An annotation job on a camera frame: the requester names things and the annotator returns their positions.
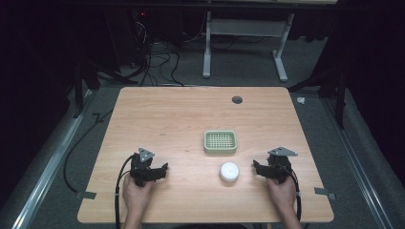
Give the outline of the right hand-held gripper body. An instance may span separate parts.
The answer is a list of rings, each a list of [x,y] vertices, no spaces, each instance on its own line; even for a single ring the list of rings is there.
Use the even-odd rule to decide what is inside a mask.
[[[283,183],[292,174],[290,156],[298,156],[297,153],[285,147],[278,147],[268,151],[268,166],[270,167],[271,178]]]

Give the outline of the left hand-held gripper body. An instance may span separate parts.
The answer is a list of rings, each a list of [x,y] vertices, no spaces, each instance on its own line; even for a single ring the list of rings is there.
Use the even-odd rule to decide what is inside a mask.
[[[146,181],[150,181],[149,176],[152,173],[158,172],[150,168],[154,155],[154,153],[143,148],[139,148],[139,151],[134,153],[131,161],[130,176],[136,180],[137,186],[143,186]]]

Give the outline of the white round soap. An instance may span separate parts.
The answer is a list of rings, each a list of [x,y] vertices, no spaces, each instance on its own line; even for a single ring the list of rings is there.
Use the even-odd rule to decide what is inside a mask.
[[[226,162],[221,166],[220,178],[225,182],[234,182],[240,174],[239,167],[233,162]]]

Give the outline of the green soap dish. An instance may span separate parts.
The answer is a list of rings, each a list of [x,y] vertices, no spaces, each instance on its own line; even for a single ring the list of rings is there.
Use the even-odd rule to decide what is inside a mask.
[[[206,131],[203,136],[203,150],[206,154],[236,153],[237,136],[233,131]]]

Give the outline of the person's right hand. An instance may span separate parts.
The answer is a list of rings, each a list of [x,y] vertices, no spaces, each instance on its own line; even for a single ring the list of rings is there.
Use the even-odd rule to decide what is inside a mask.
[[[295,184],[291,177],[280,183],[277,179],[266,180],[270,197],[279,211],[292,210],[296,200]]]

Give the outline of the person's left hand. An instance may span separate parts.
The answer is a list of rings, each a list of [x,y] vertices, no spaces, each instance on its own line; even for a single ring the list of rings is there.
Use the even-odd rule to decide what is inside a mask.
[[[126,175],[123,181],[123,198],[129,212],[142,212],[149,201],[152,181],[147,181],[143,186],[137,186],[136,180]]]

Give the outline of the black metal stand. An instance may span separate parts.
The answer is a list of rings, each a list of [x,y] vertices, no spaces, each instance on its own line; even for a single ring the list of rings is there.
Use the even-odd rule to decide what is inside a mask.
[[[120,73],[110,71],[94,61],[79,61],[75,66],[75,114],[78,118],[84,112],[83,84],[87,85],[90,91],[97,91],[100,88],[98,74],[104,73],[110,78],[123,84],[137,85],[138,82],[122,76]]]
[[[340,129],[344,129],[343,112],[345,108],[346,77],[336,70],[329,69],[322,73],[316,73],[310,78],[288,87],[290,93],[295,93],[308,86],[319,86],[320,98],[335,98],[334,119]]]

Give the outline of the dark computer tower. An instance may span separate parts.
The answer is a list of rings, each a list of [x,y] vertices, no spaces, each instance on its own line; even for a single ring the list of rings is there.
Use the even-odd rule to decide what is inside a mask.
[[[145,27],[136,10],[112,9],[104,12],[118,67],[135,68],[144,59],[148,45]]]

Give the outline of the white metal desk frame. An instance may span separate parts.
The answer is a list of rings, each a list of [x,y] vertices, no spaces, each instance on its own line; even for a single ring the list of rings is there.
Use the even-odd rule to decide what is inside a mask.
[[[290,13],[281,21],[259,21],[246,19],[218,19],[212,18],[211,12],[205,14],[205,48],[202,64],[202,77],[209,78],[211,75],[211,36],[215,35],[236,35],[236,36],[262,36],[277,37],[280,39],[277,50],[272,51],[279,80],[287,82],[288,76],[282,60],[282,53],[288,40],[288,35],[294,14]]]

